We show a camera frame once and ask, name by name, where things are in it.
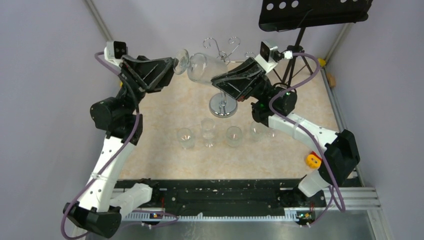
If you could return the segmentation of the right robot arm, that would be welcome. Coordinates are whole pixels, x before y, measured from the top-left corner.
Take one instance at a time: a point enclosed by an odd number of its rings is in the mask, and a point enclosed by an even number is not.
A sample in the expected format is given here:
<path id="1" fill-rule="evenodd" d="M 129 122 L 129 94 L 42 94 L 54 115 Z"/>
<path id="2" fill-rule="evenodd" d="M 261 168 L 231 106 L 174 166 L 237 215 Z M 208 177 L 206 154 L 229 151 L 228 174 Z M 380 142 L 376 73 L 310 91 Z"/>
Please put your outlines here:
<path id="1" fill-rule="evenodd" d="M 255 98 L 257 101 L 251 105 L 255 122 L 291 135 L 321 157 L 320 167 L 305 175 L 293 192 L 294 202 L 307 206 L 315 194 L 327 187 L 334 187 L 339 192 L 338 188 L 360 161 L 359 151 L 351 131 L 329 130 L 293 112 L 297 101 L 296 88 L 312 80 L 319 73 L 320 66 L 307 79 L 285 87 L 281 83 L 271 84 L 267 76 L 277 65 L 273 59 L 266 61 L 257 55 L 214 76 L 210 83 L 238 102 Z"/>

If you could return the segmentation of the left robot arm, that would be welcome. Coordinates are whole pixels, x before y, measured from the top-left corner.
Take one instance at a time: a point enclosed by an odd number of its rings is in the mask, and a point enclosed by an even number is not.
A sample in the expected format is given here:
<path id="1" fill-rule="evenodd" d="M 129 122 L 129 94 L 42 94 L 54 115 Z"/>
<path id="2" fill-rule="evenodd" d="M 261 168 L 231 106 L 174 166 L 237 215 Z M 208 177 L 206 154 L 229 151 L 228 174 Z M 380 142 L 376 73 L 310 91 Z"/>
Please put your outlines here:
<path id="1" fill-rule="evenodd" d="M 154 207 L 160 193 L 149 183 L 136 183 L 113 196 L 122 168 L 143 132 L 139 104 L 146 94 L 160 92 L 174 75 L 174 58 L 148 59 L 124 55 L 117 94 L 94 103 L 90 116 L 95 127 L 105 132 L 103 147 L 85 187 L 63 209 L 63 219 L 87 233 L 111 238 L 124 217 L 139 206 Z"/>

